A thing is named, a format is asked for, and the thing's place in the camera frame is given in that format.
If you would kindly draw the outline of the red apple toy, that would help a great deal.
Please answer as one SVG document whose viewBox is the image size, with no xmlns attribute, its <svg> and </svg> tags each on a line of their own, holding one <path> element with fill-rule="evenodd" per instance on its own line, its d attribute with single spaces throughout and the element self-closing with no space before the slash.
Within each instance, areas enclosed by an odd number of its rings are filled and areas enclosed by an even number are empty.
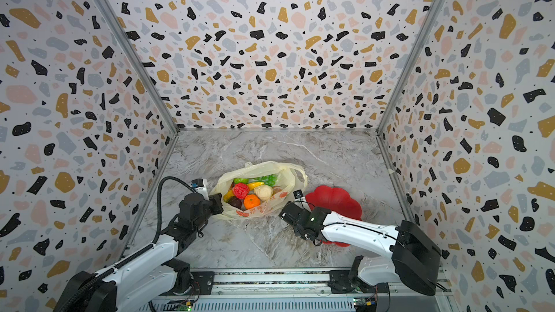
<svg viewBox="0 0 555 312">
<path fill-rule="evenodd" d="M 237 183 L 233 188 L 232 192 L 237 199 L 244 200 L 250 193 L 250 188 L 245 183 Z"/>
</svg>

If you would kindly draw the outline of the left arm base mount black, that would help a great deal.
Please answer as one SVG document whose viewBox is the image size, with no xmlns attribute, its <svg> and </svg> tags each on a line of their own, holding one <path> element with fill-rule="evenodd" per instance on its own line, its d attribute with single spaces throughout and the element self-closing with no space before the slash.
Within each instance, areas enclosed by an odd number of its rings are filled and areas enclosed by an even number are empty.
<svg viewBox="0 0 555 312">
<path fill-rule="evenodd" d="M 209 296 L 215 282 L 215 272 L 193 271 L 178 276 L 175 286 L 164 296 L 172 298 L 196 298 Z"/>
</svg>

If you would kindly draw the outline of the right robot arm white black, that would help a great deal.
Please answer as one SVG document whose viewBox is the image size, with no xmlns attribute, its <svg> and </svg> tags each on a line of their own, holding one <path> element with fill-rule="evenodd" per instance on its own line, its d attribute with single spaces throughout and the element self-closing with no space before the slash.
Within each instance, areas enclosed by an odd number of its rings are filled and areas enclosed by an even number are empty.
<svg viewBox="0 0 555 312">
<path fill-rule="evenodd" d="M 280 218 L 295 235 L 314 245 L 336 242 L 376 254 L 374 258 L 355 259 L 350 279 L 358 285 L 403 283 L 425 296 L 434 296 L 437 289 L 446 290 L 438 283 L 441 250 L 412 222 L 376 225 L 323 207 L 308 210 L 293 202 L 281 210 Z"/>
</svg>

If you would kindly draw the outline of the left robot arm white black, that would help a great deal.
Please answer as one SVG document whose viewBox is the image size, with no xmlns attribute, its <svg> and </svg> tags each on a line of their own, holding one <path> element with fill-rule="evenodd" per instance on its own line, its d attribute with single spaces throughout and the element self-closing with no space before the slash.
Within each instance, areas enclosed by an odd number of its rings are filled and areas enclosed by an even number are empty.
<svg viewBox="0 0 555 312">
<path fill-rule="evenodd" d="M 191 286 L 190 265 L 177 259 L 197 238 L 213 215 L 223 212 L 220 193 L 185 196 L 179 213 L 160 231 L 156 242 L 94 273 L 78 272 L 55 311 L 135 311 L 162 293 Z"/>
</svg>

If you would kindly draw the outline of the cream plastic bag orange print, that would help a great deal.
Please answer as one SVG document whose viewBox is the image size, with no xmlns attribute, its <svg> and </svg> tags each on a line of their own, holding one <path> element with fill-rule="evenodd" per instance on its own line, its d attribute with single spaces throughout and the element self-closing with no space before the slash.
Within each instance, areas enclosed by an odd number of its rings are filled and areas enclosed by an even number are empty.
<svg viewBox="0 0 555 312">
<path fill-rule="evenodd" d="M 303 192 L 307 186 L 301 166 L 267 161 L 223 174 L 211 193 L 222 196 L 220 218 L 246 220 L 279 211 L 293 201 L 293 192 Z"/>
</svg>

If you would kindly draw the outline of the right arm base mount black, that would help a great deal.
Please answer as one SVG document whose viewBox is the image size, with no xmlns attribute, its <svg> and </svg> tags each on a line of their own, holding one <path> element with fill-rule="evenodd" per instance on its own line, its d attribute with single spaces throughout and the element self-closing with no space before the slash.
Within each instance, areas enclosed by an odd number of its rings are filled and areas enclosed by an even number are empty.
<svg viewBox="0 0 555 312">
<path fill-rule="evenodd" d="M 334 294 L 366 293 L 374 295 L 375 293 L 389 292 L 388 284 L 369 285 L 357 278 L 355 274 L 351 274 L 349 270 L 331 270 L 329 276 L 328 287 Z"/>
</svg>

